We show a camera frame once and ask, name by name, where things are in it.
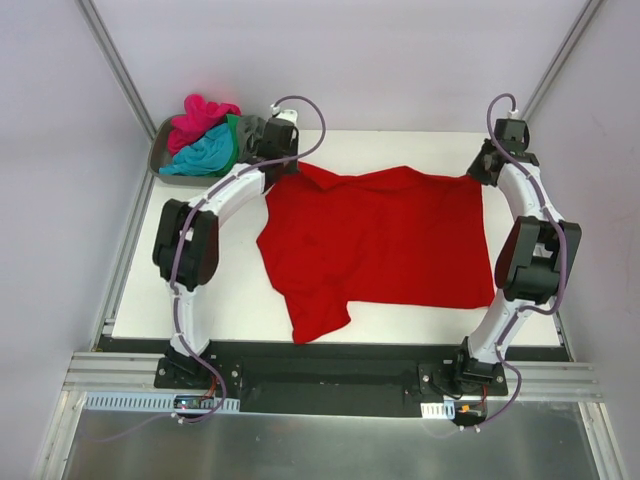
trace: table surface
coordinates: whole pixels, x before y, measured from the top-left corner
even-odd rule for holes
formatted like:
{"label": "table surface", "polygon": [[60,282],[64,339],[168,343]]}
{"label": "table surface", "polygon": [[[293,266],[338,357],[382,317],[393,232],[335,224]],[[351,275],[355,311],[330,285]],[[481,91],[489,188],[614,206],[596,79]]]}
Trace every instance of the table surface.
{"label": "table surface", "polygon": [[[302,131],[300,151],[313,145],[316,131]],[[478,153],[484,134],[431,132],[330,131],[323,146],[305,161],[338,174],[363,174],[398,165],[435,175],[460,176]],[[160,212],[170,198],[188,200],[201,187],[154,181],[144,223],[131,262],[113,329],[114,338],[171,337],[170,299],[151,260]],[[500,253],[513,219],[497,188],[483,187],[485,236],[491,264]],[[269,282],[256,245],[268,218],[264,197],[231,217],[220,231],[220,263],[207,284],[212,339],[291,341],[284,298]],[[458,344],[481,322],[486,308],[460,310],[366,302],[348,304],[351,323],[316,342],[379,344]],[[513,345],[557,346],[551,317],[533,314]]]}

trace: red cloth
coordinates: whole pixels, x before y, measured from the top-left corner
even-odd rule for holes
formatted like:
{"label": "red cloth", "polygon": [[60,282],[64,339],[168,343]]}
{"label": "red cloth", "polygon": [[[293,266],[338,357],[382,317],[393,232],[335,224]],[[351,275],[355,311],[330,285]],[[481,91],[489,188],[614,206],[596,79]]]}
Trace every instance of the red cloth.
{"label": "red cloth", "polygon": [[227,113],[242,115],[240,108],[230,103],[217,104],[206,102],[201,95],[192,94],[184,99],[186,115],[180,115],[171,120],[173,130],[169,132],[167,148],[171,155],[175,155],[187,145],[200,139],[207,130],[222,123]]}
{"label": "red cloth", "polygon": [[350,300],[450,308],[491,303],[478,182],[409,167],[357,177],[300,168],[267,195],[269,221],[258,237],[295,343],[348,324]]}

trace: turquoise towel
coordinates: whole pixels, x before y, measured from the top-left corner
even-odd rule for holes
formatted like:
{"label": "turquoise towel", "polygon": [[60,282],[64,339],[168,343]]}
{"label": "turquoise towel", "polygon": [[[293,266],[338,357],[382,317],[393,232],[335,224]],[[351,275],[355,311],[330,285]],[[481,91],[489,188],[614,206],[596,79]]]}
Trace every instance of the turquoise towel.
{"label": "turquoise towel", "polygon": [[201,176],[224,167],[233,155],[233,135],[229,125],[223,123],[212,128],[193,145],[181,149],[173,163],[160,167],[162,175]]}

